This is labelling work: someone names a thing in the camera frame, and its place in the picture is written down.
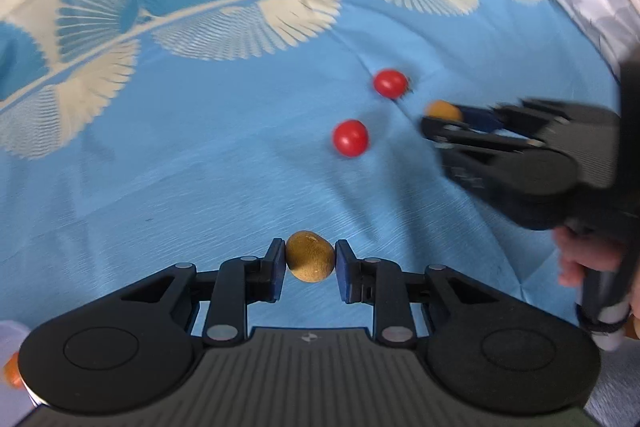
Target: brown kiwi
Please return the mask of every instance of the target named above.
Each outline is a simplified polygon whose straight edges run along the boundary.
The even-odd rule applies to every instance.
[[[301,281],[320,282],[334,271],[334,247],[317,233],[294,233],[287,239],[286,252],[289,270]]]

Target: cherry tomato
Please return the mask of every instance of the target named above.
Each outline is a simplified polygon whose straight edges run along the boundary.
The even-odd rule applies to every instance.
[[[382,96],[395,100],[409,89],[409,81],[400,71],[382,70],[373,78],[373,87]]]
[[[358,120],[346,120],[334,129],[334,147],[344,156],[360,156],[369,146],[369,133]]]

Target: blue bedsheet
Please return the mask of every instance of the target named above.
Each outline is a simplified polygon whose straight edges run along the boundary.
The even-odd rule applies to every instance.
[[[303,229],[405,270],[447,264],[573,320],[548,233],[447,182],[416,124],[437,98],[615,107],[591,43],[549,0],[299,1],[294,20],[313,12],[300,26],[265,16],[272,0],[198,3],[161,24],[136,8],[115,41],[67,39],[68,66],[5,93],[0,320],[34,327],[170,264],[216,269]],[[382,68],[411,79],[398,103],[372,89]],[[349,118],[371,137],[351,159],[330,141]],[[371,308],[342,304],[335,275],[287,274],[249,320],[369,326]]]

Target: textured black surface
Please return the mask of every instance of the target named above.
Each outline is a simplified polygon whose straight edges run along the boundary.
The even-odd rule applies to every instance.
[[[640,341],[624,339],[616,351],[603,351],[600,378],[585,407],[602,425],[632,427],[640,419],[639,367]]]
[[[575,161],[549,150],[501,155],[491,166],[506,184],[533,198],[557,198],[575,187],[579,175]]]
[[[362,329],[258,328],[211,349],[171,396],[115,417],[41,407],[20,427],[588,427],[581,410],[514,418],[444,393],[413,352],[374,344]]]
[[[618,126],[572,122],[556,123],[539,137],[551,149],[562,151],[582,166],[581,181],[595,188],[607,188],[616,176]]]

